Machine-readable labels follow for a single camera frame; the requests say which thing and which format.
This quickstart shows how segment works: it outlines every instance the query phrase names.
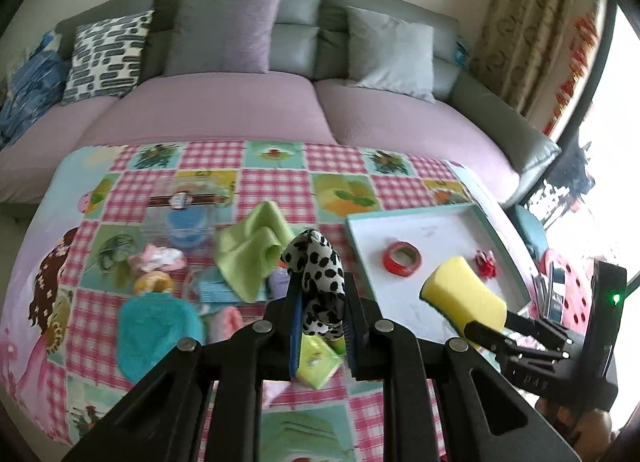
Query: dalmatian print sock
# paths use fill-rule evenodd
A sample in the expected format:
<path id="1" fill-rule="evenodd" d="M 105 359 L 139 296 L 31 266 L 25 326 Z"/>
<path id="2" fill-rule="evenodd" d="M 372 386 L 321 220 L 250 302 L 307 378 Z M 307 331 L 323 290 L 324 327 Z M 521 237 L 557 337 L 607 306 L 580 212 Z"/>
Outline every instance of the dalmatian print sock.
<path id="1" fill-rule="evenodd" d="M 343 336 L 344 271 L 340 256 L 320 231 L 309 229 L 300 233 L 280 257 L 287 272 L 302 273 L 305 294 L 302 331 L 327 339 Z"/>

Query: patterned pillow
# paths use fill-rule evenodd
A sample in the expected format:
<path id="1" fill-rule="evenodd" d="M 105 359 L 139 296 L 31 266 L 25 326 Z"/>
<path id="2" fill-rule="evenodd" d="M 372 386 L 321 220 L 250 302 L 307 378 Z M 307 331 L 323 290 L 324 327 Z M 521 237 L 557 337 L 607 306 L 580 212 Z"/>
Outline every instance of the patterned pillow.
<path id="1" fill-rule="evenodd" d="M 153 10 L 81 25 L 62 103 L 123 96 L 140 77 L 140 59 Z"/>

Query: human hand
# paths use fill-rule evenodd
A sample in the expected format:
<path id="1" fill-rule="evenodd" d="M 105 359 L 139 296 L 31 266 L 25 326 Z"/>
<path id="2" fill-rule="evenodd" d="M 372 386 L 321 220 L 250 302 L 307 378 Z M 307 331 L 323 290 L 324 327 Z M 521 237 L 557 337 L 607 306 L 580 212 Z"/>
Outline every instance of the human hand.
<path id="1" fill-rule="evenodd" d="M 574 448 L 582 462 L 596 462 L 616 438 L 608 412 L 592 410 L 578 417 L 568 408 L 551 404 L 544 398 L 538 399 L 536 410 Z"/>

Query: metal screw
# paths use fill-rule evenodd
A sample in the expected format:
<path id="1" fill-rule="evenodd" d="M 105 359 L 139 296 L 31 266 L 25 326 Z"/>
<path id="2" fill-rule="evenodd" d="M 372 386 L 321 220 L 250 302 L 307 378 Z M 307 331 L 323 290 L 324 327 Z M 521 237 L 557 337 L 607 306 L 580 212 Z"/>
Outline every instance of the metal screw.
<path id="1" fill-rule="evenodd" d="M 469 343 L 460 337 L 454 337 L 449 341 L 449 348 L 454 352 L 465 352 L 469 348 Z"/>
<path id="2" fill-rule="evenodd" d="M 391 332 L 394 329 L 394 322 L 388 319 L 379 319 L 374 326 L 378 332 Z"/>
<path id="3" fill-rule="evenodd" d="M 180 352 L 193 352 L 196 349 L 197 344 L 198 343 L 195 339 L 183 337 L 178 341 L 178 350 L 180 350 Z"/>
<path id="4" fill-rule="evenodd" d="M 267 321 L 265 319 L 261 319 L 260 321 L 256 321 L 254 323 L 254 330 L 260 334 L 266 334 L 267 332 L 271 332 L 273 325 L 271 321 Z"/>

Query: sofa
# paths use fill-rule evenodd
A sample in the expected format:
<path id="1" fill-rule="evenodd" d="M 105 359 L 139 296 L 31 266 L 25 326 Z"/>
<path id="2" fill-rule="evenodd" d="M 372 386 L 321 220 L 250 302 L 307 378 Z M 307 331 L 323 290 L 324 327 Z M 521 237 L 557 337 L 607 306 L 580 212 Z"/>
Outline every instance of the sofa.
<path id="1" fill-rule="evenodd" d="M 79 25 L 155 9 L 140 84 L 122 99 L 54 106 L 0 152 L 0 202 L 37 204 L 60 162 L 83 146 L 264 139 L 343 144 L 443 158 L 472 169 L 504 207 L 559 148 L 454 61 L 458 22 L 401 0 L 282 0 L 267 74 L 163 77 L 180 0 L 110 0 L 62 20 L 59 53 Z M 434 28 L 435 103 L 347 87 L 346 7 Z"/>

